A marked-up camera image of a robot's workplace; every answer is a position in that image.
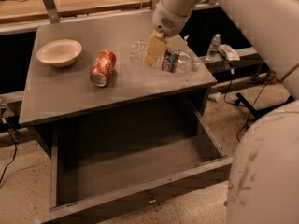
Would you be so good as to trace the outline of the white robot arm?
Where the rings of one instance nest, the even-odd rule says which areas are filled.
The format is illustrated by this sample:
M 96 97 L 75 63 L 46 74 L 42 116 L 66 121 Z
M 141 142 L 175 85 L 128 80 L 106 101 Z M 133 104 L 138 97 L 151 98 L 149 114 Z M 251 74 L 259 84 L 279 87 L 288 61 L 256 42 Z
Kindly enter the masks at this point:
M 200 0 L 159 0 L 147 62 Z M 288 91 L 242 137 L 229 175 L 226 224 L 299 224 L 299 0 L 216 0 Z

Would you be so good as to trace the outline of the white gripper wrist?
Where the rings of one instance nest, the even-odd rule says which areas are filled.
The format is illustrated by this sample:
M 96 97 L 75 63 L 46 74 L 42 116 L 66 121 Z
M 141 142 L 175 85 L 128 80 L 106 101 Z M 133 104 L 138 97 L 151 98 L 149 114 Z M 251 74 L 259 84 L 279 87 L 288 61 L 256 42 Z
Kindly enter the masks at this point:
M 188 19 L 187 16 L 179 16 L 169 11 L 162 2 L 159 2 L 152 17 L 155 31 L 149 38 L 143 61 L 153 65 L 167 45 L 166 37 L 178 35 Z

